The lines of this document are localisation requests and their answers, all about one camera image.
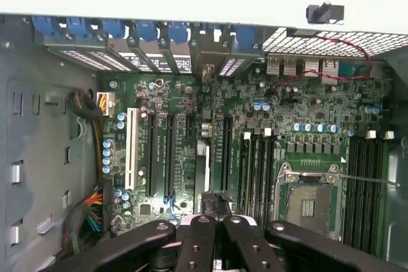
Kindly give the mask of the open black PC case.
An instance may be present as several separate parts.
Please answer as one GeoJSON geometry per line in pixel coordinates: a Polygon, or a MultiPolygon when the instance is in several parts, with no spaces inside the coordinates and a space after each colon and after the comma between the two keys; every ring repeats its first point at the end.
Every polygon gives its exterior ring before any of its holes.
{"type": "MultiPolygon", "coordinates": [[[[408,272],[408,0],[0,0],[0,272],[41,272],[121,235],[102,77],[193,76],[192,33],[208,25],[229,41],[217,77],[260,66],[337,81],[349,63],[355,80],[391,78],[384,165],[401,187],[386,185],[379,253],[365,253],[408,272]]],[[[222,219],[212,272],[246,272],[222,219]]]]}

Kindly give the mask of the green motherboard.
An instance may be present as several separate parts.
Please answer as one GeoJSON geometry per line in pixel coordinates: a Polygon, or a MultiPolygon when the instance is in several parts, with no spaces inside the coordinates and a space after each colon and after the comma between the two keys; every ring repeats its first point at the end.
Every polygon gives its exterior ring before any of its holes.
{"type": "MultiPolygon", "coordinates": [[[[277,166],[283,161],[337,162],[340,173],[386,179],[386,122],[392,88],[387,75],[354,79],[361,66],[342,64],[347,75],[322,80],[311,74],[289,80],[255,66],[238,78],[218,77],[215,84],[215,138],[211,188],[228,193],[234,215],[253,218],[264,228],[273,221],[277,166]],[[233,130],[228,189],[223,190],[223,122],[233,130]]],[[[108,116],[103,125],[102,174],[112,183],[110,229],[122,234],[147,222],[165,219],[179,226],[193,213],[196,143],[193,76],[110,73],[102,77],[97,101],[108,116]],[[127,109],[138,108],[138,155],[135,189],[125,189],[127,109]],[[146,196],[148,116],[157,118],[156,193],[146,196]],[[164,203],[166,118],[176,119],[174,214],[164,203]]],[[[378,254],[386,184],[342,178],[341,240],[378,254]]]]}

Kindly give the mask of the white expansion slot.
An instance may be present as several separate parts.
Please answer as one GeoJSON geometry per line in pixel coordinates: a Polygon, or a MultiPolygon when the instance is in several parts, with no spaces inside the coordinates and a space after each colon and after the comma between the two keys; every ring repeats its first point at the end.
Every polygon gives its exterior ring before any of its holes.
{"type": "Polygon", "coordinates": [[[125,189],[135,189],[135,169],[137,168],[138,151],[138,119],[139,109],[127,109],[126,122],[126,163],[125,163],[125,189]]]}

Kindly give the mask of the CPU socket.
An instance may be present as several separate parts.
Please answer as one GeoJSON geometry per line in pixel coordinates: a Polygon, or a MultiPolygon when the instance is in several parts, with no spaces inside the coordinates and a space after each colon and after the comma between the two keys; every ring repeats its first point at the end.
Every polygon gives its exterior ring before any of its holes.
{"type": "MultiPolygon", "coordinates": [[[[278,172],[284,162],[278,164],[278,172]]],[[[293,169],[326,171],[331,164],[313,160],[289,162],[293,169]]],[[[342,178],[328,183],[275,183],[274,220],[292,224],[340,241],[342,233],[342,178]]]]}

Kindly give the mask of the expansion slot with blue latch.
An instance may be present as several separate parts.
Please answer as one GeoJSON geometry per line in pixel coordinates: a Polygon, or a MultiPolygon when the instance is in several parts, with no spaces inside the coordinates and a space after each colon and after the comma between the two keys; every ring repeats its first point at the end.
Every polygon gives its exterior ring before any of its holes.
{"type": "Polygon", "coordinates": [[[175,220],[174,214],[174,174],[175,174],[175,141],[176,141],[176,119],[174,115],[166,118],[166,160],[165,160],[165,185],[164,203],[168,207],[169,214],[175,220]]]}

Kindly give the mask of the long black expansion slot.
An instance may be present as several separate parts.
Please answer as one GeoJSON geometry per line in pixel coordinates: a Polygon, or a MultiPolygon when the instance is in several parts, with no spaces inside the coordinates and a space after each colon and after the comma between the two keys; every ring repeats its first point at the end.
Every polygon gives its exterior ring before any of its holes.
{"type": "Polygon", "coordinates": [[[222,185],[223,190],[228,189],[232,130],[233,130],[232,117],[225,117],[224,122],[223,122],[222,180],[221,180],[221,185],[222,185]]]}
{"type": "Polygon", "coordinates": [[[146,196],[153,197],[156,193],[157,172],[157,118],[156,115],[148,116],[147,126],[147,174],[146,196]]]}

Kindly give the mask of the metal socket cover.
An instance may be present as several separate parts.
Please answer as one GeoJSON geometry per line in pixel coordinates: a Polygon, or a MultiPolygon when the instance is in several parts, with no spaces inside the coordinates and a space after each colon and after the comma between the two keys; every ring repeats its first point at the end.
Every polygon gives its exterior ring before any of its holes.
{"type": "Polygon", "coordinates": [[[289,162],[280,167],[277,183],[328,183],[335,185],[340,180],[340,167],[331,164],[326,171],[293,169],[289,162]]]}

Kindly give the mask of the metal locking lever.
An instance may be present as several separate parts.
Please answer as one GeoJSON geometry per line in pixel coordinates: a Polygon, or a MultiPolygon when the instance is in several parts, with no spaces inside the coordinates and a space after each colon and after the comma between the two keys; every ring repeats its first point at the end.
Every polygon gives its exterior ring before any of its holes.
{"type": "Polygon", "coordinates": [[[345,174],[342,174],[342,173],[337,174],[337,176],[339,176],[341,178],[349,178],[349,179],[352,179],[352,180],[361,180],[361,181],[364,181],[364,182],[374,182],[374,183],[384,183],[386,185],[391,185],[391,186],[394,186],[394,187],[401,187],[400,183],[392,182],[390,180],[385,180],[385,179],[380,179],[380,178],[365,178],[365,177],[362,177],[362,176],[345,175],[345,174]]]}

